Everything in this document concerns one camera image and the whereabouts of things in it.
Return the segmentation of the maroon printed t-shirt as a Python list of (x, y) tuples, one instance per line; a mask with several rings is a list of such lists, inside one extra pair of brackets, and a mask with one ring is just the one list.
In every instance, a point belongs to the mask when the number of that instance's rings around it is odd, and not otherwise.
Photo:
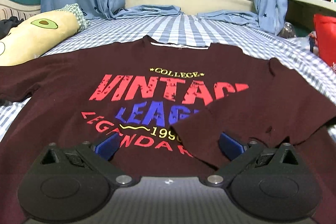
[(294, 145), (316, 175), (318, 223), (335, 223), (335, 105), (275, 58), (239, 47), (205, 50), (134, 42), (1, 67), (1, 99), (26, 100), (1, 141), (1, 223), (21, 223), (24, 174), (44, 146), (117, 133), (112, 164), (131, 176), (208, 176), (228, 163), (222, 132), (269, 147)]

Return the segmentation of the dark clothes pile on pillow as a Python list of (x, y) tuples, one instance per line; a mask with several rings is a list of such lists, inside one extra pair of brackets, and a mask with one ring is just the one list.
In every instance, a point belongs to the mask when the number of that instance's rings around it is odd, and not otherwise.
[(18, 19), (16, 16), (0, 20), (0, 39), (6, 37), (12, 28), (19, 26), (23, 21), (24, 19)]

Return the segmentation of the blue checked bed sheet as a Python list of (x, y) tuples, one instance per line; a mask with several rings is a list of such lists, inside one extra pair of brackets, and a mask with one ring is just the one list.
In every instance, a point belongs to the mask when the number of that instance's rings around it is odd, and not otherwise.
[(64, 40), (48, 53), (52, 55), (113, 42), (131, 42), (145, 35), (160, 43), (189, 47), (221, 43), (238, 46), (252, 57), (276, 57), (286, 67), (298, 71), (308, 83), (332, 102), (335, 101), (335, 73), (308, 50), (259, 30), (191, 15), (119, 20), (93, 19), (86, 30)]

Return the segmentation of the yellow avocado print pillow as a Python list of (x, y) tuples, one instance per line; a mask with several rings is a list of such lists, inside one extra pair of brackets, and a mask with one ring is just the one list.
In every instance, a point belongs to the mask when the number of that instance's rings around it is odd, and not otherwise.
[(30, 17), (1, 39), (1, 65), (18, 65), (35, 59), (79, 30), (72, 12), (54, 10)]

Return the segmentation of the green checked cushion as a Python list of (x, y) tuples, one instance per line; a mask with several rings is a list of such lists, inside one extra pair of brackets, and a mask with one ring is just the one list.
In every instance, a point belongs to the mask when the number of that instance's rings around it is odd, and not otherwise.
[(72, 14), (74, 14), (79, 24), (78, 32), (82, 32), (89, 27), (89, 22), (85, 18), (86, 14), (82, 12), (81, 7), (79, 6), (78, 3), (65, 5), (61, 9), (58, 9), (58, 11), (67, 11), (72, 12)]

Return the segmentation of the red fabric tote bag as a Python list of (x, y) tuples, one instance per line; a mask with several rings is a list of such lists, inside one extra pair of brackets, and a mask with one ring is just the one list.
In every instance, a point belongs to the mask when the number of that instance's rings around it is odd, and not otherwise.
[(315, 14), (313, 17), (319, 57), (329, 67), (335, 65), (335, 17)]

